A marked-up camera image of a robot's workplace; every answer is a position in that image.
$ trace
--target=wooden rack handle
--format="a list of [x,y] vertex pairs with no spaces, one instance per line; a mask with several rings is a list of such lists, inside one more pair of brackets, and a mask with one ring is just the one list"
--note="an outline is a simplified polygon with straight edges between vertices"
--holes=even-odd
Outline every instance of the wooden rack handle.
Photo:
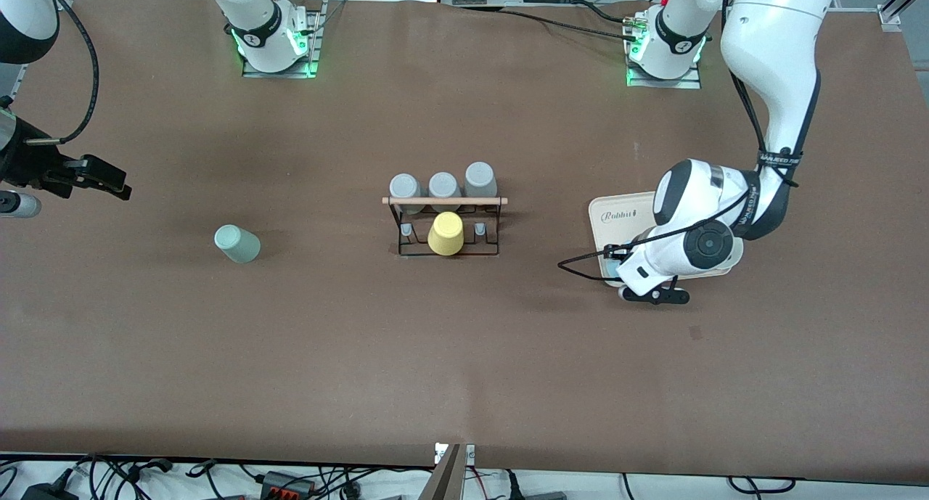
[[509,200],[505,197],[385,197],[382,205],[464,205],[464,206],[505,206]]

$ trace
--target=cup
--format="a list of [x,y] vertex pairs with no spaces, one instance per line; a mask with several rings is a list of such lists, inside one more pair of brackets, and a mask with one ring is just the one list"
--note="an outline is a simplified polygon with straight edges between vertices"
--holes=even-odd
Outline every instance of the cup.
[[[461,197],[458,180],[448,172],[439,172],[429,179],[429,197]],[[458,205],[432,205],[437,212],[454,212]]]
[[429,229],[429,248],[439,255],[455,255],[465,246],[465,223],[455,212],[435,216]]
[[496,197],[497,179],[488,163],[471,163],[464,171],[465,197]]
[[[422,197],[422,186],[419,185],[419,182],[416,180],[416,177],[409,175],[409,173],[397,173],[394,176],[394,179],[390,180],[390,195],[391,197]],[[414,213],[422,212],[422,209],[425,208],[424,205],[396,205],[397,209],[401,213],[407,213],[407,215],[414,215]]]
[[239,264],[252,262],[261,251],[261,242],[252,232],[234,224],[220,226],[213,235],[213,243],[229,259]]

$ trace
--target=white tray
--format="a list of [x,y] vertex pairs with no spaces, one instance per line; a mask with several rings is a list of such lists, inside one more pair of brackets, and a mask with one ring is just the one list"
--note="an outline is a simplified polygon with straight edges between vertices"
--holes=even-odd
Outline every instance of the white tray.
[[[655,217],[651,213],[651,202],[654,192],[630,193],[628,195],[613,195],[598,197],[591,200],[587,207],[590,215],[590,228],[594,232],[594,245],[598,250],[607,245],[622,245],[631,241],[636,235],[655,225]],[[726,275],[742,258],[742,239],[732,241],[732,254],[717,269],[711,269],[700,275],[686,275],[681,279],[699,279],[703,277],[716,277]],[[607,260],[603,255],[598,256],[600,275],[602,277],[615,277],[607,273]],[[614,288],[623,288],[623,282],[607,282]]]

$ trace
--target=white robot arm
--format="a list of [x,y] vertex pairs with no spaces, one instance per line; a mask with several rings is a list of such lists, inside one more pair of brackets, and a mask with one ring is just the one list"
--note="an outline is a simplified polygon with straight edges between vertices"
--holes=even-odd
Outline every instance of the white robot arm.
[[[675,1],[669,0],[665,10]],[[757,169],[688,159],[661,177],[653,203],[657,226],[625,245],[627,255],[617,268],[618,277],[634,294],[656,298],[666,291],[660,285],[669,279],[720,265],[734,237],[759,239],[780,225],[816,107],[819,71],[814,54],[830,1],[733,1],[722,36],[723,57],[734,76],[764,100],[770,114]],[[690,18],[703,19],[699,7],[688,8],[695,12]],[[691,33],[698,33],[697,28],[691,27]],[[684,59],[670,56],[674,66]]]
[[216,0],[216,4],[229,21],[242,56],[256,70],[278,73],[308,53],[306,37],[298,27],[299,16],[306,18],[306,12],[291,1]]

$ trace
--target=brown tabletop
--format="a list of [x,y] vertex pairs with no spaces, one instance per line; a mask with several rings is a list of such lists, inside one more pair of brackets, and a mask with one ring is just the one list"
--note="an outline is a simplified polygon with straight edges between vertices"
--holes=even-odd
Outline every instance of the brown tabletop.
[[[594,197],[687,157],[753,166],[718,38],[703,90],[628,88],[614,40],[352,3],[318,78],[262,81],[211,0],[76,9],[102,86],[62,151],[135,192],[0,223],[2,449],[428,464],[466,440],[482,467],[929,480],[929,118],[874,14],[820,33],[786,222],[654,308],[555,263],[593,247]],[[62,19],[14,105],[53,135],[90,83]],[[395,256],[391,176],[474,160],[510,199],[502,254]],[[213,246],[226,223],[262,239],[256,262]]]

